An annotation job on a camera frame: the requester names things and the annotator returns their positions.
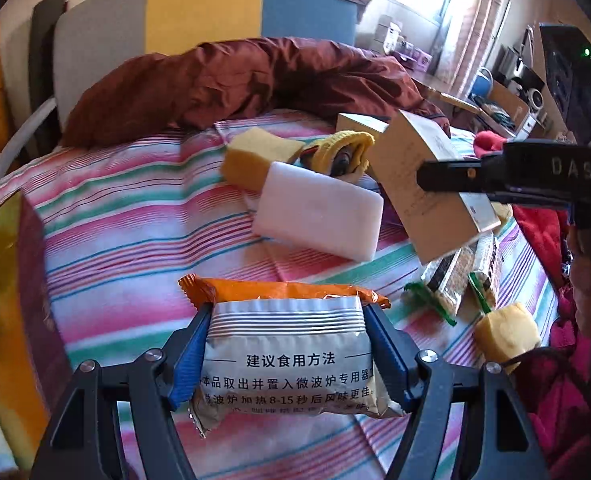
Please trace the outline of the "brown cardboard box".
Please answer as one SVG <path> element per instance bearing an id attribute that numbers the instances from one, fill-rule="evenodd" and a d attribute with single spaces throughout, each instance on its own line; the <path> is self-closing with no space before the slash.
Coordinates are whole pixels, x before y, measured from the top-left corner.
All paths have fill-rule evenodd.
<path id="1" fill-rule="evenodd" d="M 452 254 L 501 225 L 489 197 L 468 191 L 473 171 L 436 122 L 400 110 L 388 122 L 341 113 L 335 125 L 375 138 L 366 151 L 369 169 L 421 263 Z"/>

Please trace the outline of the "orange grey snack packet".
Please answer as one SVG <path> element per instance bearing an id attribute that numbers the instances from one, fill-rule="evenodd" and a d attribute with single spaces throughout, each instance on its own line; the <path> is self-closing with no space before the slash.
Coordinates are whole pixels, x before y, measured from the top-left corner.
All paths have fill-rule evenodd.
<path id="1" fill-rule="evenodd" d="M 195 307 L 212 304 L 198 385 L 188 403 L 201 436 L 228 415 L 403 415 L 376 367 L 367 304 L 390 300 L 355 285 L 246 282 L 188 274 Z"/>

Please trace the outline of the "white foam block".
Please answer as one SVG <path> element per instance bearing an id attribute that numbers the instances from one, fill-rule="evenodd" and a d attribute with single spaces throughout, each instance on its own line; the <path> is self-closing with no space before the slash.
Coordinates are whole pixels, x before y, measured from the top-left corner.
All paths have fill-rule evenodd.
<path id="1" fill-rule="evenodd" d="M 355 184 L 273 162 L 252 231 L 357 262 L 373 260 L 383 198 Z"/>

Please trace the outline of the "yellow sponge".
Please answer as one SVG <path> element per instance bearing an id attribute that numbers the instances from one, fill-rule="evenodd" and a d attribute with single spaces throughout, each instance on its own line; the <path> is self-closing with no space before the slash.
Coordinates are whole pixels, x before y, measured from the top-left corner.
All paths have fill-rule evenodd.
<path id="1" fill-rule="evenodd" d="M 281 138 L 262 128 L 250 128 L 234 136 L 227 144 L 221 166 L 222 176 L 231 185 L 259 193 L 271 164 L 292 164 L 304 147 L 302 141 Z"/>

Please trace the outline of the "red fleece blanket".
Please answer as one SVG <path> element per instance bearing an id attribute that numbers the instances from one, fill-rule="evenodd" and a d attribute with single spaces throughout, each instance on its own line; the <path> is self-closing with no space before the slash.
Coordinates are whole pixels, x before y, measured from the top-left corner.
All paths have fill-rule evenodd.
<path id="1" fill-rule="evenodd" d="M 520 205 L 512 205 L 511 208 L 551 284 L 557 289 L 564 288 L 568 284 L 562 272 L 563 248 L 569 232 L 567 213 Z"/>

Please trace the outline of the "cardboard box of items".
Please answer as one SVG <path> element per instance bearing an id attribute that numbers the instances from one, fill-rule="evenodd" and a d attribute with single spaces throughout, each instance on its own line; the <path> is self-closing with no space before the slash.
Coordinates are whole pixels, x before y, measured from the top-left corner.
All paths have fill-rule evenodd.
<path id="1" fill-rule="evenodd" d="M 527 103 L 497 81 L 487 96 L 471 93 L 469 98 L 480 108 L 481 129 L 492 130 L 505 139 L 524 140 L 536 126 L 536 115 Z"/>

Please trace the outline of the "black monitor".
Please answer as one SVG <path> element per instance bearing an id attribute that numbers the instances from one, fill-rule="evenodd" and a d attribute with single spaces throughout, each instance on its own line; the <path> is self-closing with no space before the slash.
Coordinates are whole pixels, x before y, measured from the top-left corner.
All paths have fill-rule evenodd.
<path id="1" fill-rule="evenodd" d="M 572 25 L 540 24 L 546 86 L 576 141 L 591 143 L 591 43 Z"/>

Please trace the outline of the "wooden desk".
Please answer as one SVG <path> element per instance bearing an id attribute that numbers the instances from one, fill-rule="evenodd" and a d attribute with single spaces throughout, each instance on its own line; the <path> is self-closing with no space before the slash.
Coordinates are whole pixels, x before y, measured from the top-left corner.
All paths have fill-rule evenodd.
<path id="1" fill-rule="evenodd" d="M 473 116 L 478 116 L 481 112 L 478 106 L 471 104 L 468 101 L 456 98 L 448 91 L 448 86 L 441 79 L 431 76 L 424 72 L 416 72 L 412 70 L 409 73 L 411 79 L 418 87 L 419 92 L 427 100 L 436 100 L 444 104 L 451 105 L 452 107 L 459 108 L 460 110 L 466 110 L 467 113 Z"/>

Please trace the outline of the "yellow rolled sock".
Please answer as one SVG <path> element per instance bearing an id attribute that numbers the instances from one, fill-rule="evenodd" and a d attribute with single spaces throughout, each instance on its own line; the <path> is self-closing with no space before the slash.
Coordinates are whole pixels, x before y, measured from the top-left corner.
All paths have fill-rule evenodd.
<path id="1" fill-rule="evenodd" d="M 300 154 L 300 164 L 317 174 L 356 184 L 369 167 L 367 152 L 375 144 L 366 131 L 342 130 L 311 142 Z"/>

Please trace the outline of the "cracker packet green ends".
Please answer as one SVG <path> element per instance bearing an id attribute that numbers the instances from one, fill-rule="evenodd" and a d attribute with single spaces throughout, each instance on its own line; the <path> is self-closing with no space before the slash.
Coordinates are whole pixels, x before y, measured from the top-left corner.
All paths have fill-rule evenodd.
<path id="1" fill-rule="evenodd" d="M 420 278 L 407 283 L 404 290 L 428 304 L 449 326 L 455 326 L 473 259 L 473 251 L 463 247 L 451 255 L 431 261 L 423 268 Z"/>

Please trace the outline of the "thick yellow sponge block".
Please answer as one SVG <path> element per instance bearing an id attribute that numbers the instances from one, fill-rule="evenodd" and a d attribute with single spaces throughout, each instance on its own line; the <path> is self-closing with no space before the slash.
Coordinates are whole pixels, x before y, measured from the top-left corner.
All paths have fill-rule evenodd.
<path id="1" fill-rule="evenodd" d="M 473 330 L 482 364 L 503 364 L 542 343 L 533 315 L 521 304 L 509 304 L 483 315 Z"/>

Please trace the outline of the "purple box on desk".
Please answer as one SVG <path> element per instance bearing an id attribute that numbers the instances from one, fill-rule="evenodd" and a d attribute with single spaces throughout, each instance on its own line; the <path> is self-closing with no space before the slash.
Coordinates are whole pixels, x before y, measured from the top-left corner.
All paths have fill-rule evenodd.
<path id="1" fill-rule="evenodd" d="M 410 42 L 404 42 L 401 47 L 395 50 L 399 62 L 413 72 L 427 73 L 432 56 L 414 46 Z"/>

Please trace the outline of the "gold lined storage box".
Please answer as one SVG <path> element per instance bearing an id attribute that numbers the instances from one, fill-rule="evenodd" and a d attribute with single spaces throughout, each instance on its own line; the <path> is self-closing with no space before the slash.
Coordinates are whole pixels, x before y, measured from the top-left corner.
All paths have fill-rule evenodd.
<path id="1" fill-rule="evenodd" d="M 29 474 L 71 375 L 47 291 L 43 222 L 15 192 L 0 204 L 1 474 Z"/>

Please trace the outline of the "white box on desk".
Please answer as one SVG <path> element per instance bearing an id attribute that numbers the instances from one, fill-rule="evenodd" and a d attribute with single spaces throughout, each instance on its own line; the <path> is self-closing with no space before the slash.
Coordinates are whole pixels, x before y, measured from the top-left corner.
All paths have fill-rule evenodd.
<path id="1" fill-rule="evenodd" d="M 387 14 L 381 14 L 373 32 L 370 49 L 379 53 L 389 54 L 396 49 L 401 37 L 402 24 Z"/>

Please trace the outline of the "maroon down jacket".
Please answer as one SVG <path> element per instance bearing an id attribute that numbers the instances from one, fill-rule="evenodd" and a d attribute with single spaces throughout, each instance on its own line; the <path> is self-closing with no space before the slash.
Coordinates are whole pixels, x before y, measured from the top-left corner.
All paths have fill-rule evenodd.
<path id="1" fill-rule="evenodd" d="M 87 89 L 62 132 L 69 148 L 110 148 L 180 129 L 286 108 L 332 122 L 341 113 L 400 110 L 449 121 L 393 56 L 306 38 L 208 42 L 177 55 L 131 58 Z"/>

